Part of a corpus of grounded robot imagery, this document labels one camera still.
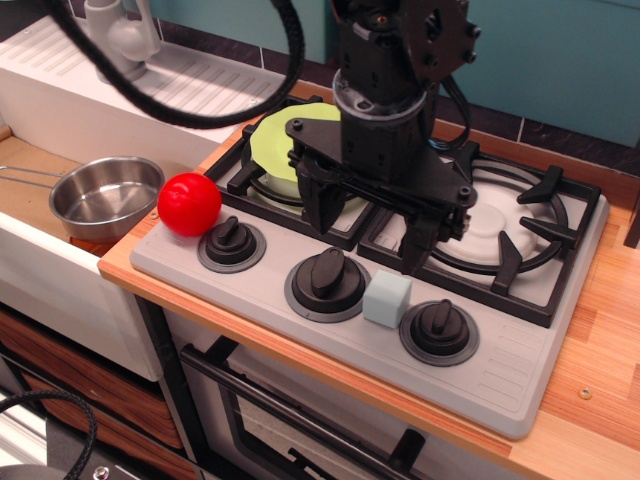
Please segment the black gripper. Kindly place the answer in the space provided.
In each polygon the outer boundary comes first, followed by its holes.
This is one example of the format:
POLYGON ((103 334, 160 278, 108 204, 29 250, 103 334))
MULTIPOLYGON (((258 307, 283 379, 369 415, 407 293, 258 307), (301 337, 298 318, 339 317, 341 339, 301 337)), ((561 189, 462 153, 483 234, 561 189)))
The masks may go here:
POLYGON ((476 202, 469 179, 424 137, 420 109, 397 118, 342 111, 338 121, 294 118, 289 154, 310 225, 325 234, 352 193, 403 215, 401 273, 416 275, 448 235, 467 231, 476 202))

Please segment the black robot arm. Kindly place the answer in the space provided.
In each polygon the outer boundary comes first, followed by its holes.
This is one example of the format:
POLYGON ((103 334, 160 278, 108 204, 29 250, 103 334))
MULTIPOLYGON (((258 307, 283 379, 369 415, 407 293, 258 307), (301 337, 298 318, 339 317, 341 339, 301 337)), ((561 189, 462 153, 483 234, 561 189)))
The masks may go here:
POLYGON ((353 194, 403 216, 401 270, 460 239, 477 195, 468 169, 444 163, 467 141, 432 135, 440 91, 468 118, 454 72, 476 58, 480 28, 465 1, 337 1, 336 121, 293 119, 290 163, 311 226, 328 231, 353 194))

